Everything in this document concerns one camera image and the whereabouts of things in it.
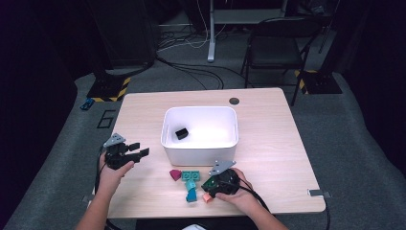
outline person's right hand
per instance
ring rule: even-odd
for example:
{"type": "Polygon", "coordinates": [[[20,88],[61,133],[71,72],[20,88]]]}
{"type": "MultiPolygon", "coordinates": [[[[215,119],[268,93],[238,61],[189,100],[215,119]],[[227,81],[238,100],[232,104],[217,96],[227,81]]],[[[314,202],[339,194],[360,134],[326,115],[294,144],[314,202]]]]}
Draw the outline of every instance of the person's right hand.
{"type": "MultiPolygon", "coordinates": [[[[252,184],[247,181],[244,173],[241,170],[236,168],[232,168],[232,170],[236,172],[236,174],[241,180],[247,182],[247,184],[251,188],[248,188],[248,186],[241,180],[239,181],[240,186],[247,189],[254,189],[252,184]]],[[[215,194],[215,197],[236,205],[236,207],[246,215],[248,215],[251,210],[256,209],[258,208],[258,206],[260,206],[258,200],[252,194],[243,189],[238,189],[238,191],[234,195],[225,195],[223,193],[217,193],[215,194]]]]}

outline black curtain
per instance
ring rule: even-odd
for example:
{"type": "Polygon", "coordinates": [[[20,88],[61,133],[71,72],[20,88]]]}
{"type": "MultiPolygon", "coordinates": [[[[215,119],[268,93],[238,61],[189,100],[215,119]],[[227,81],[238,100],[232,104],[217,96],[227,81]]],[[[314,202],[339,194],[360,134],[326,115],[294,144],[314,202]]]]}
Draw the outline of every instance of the black curtain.
{"type": "Polygon", "coordinates": [[[26,0],[1,2],[0,35],[3,229],[51,151],[77,88],[26,0]]]}
{"type": "Polygon", "coordinates": [[[406,3],[345,3],[322,71],[343,73],[368,131],[406,175],[406,3]]]}
{"type": "Polygon", "coordinates": [[[112,69],[87,0],[28,0],[74,80],[112,69]]]}

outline colorful toy block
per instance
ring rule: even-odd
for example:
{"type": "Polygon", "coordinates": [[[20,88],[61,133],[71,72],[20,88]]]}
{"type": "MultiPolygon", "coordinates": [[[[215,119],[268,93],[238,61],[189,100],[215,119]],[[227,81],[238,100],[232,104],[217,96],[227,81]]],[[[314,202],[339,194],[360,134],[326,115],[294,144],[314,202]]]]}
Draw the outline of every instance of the colorful toy block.
{"type": "Polygon", "coordinates": [[[196,184],[194,183],[194,180],[188,180],[188,181],[186,181],[186,183],[185,183],[185,186],[186,186],[186,189],[188,190],[188,191],[190,191],[191,189],[195,189],[196,188],[196,184]]]}
{"type": "Polygon", "coordinates": [[[182,171],[182,180],[188,181],[190,179],[194,180],[194,181],[199,181],[200,172],[199,171],[182,171]]]}
{"type": "Polygon", "coordinates": [[[203,199],[204,199],[204,201],[205,201],[206,203],[209,203],[209,201],[212,200],[213,198],[212,198],[212,196],[211,196],[209,193],[205,193],[205,194],[203,195],[203,199]]]}
{"type": "Polygon", "coordinates": [[[197,201],[197,196],[196,196],[196,189],[191,189],[188,192],[188,196],[186,196],[186,200],[188,202],[195,202],[197,201]]]}
{"type": "Polygon", "coordinates": [[[169,173],[175,181],[182,177],[182,172],[178,170],[171,170],[169,173]]]}

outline teal block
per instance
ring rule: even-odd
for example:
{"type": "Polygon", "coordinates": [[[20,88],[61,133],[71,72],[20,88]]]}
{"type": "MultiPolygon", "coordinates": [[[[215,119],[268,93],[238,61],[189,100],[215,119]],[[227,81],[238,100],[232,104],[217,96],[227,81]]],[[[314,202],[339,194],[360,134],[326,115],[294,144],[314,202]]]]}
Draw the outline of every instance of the teal block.
{"type": "Polygon", "coordinates": [[[190,191],[191,189],[195,189],[196,188],[196,184],[194,183],[194,180],[188,180],[188,181],[186,181],[186,183],[185,183],[185,186],[186,186],[186,189],[188,190],[188,191],[190,191]]]}
{"type": "Polygon", "coordinates": [[[199,181],[200,172],[199,171],[182,171],[182,180],[188,181],[190,179],[194,180],[194,181],[199,181]]]}

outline blue block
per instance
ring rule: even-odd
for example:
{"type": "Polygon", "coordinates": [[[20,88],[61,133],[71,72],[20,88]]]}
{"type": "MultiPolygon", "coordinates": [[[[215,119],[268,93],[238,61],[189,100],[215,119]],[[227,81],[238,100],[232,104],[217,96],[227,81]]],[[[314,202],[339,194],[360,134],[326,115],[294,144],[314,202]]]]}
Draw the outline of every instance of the blue block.
{"type": "Polygon", "coordinates": [[[196,189],[189,190],[188,196],[186,196],[186,201],[188,201],[188,202],[197,201],[196,189]]]}

